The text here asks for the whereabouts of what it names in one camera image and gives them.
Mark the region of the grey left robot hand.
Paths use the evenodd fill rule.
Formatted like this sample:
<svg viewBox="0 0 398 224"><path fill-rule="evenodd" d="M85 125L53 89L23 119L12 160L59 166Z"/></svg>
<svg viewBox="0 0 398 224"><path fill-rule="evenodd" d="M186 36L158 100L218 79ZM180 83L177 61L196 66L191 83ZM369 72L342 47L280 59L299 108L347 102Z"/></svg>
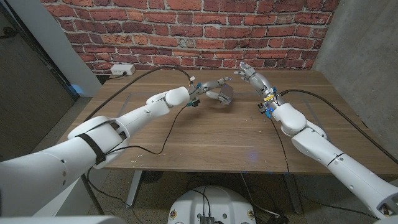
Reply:
<svg viewBox="0 0 398 224"><path fill-rule="evenodd" d="M207 97L219 100L221 104L228 105L233 99L233 87L226 84L232 77L224 77L219 80L211 80L205 83L192 85L188 92L190 101L194 107L199 104L199 95L205 94Z"/></svg>

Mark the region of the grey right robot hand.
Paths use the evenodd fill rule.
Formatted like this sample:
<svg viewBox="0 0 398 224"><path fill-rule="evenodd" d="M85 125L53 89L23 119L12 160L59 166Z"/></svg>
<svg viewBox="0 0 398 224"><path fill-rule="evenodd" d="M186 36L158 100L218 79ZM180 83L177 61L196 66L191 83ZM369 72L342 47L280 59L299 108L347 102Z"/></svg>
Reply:
<svg viewBox="0 0 398 224"><path fill-rule="evenodd" d="M264 98L266 103L273 101L276 105L280 105L277 99L276 88L269 83L268 79L245 62L240 62L239 68L240 71L235 71L234 74L241 76L242 80L248 82Z"/></svg>

